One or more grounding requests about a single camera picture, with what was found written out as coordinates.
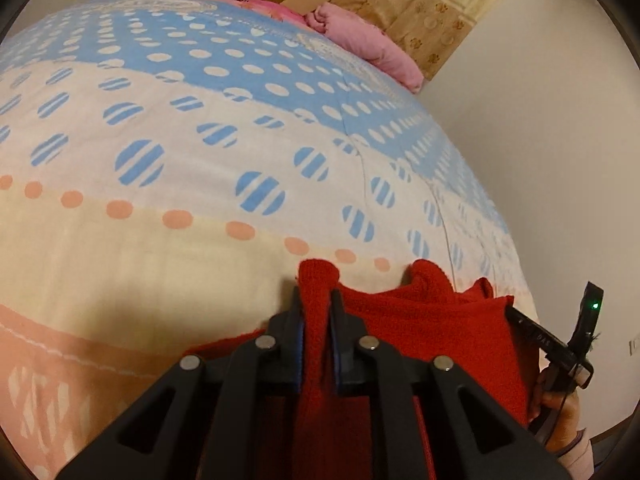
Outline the right hand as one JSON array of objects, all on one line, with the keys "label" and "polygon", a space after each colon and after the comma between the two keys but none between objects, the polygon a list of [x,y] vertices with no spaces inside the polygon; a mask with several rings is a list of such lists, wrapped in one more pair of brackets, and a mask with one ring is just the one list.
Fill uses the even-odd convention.
[{"label": "right hand", "polygon": [[529,402],[528,418],[532,422],[539,416],[542,408],[555,412],[555,426],[544,447],[550,453],[559,454],[578,436],[580,402],[577,391],[562,393],[546,390],[544,386],[548,382],[549,375],[550,367],[546,367],[538,375]]}]

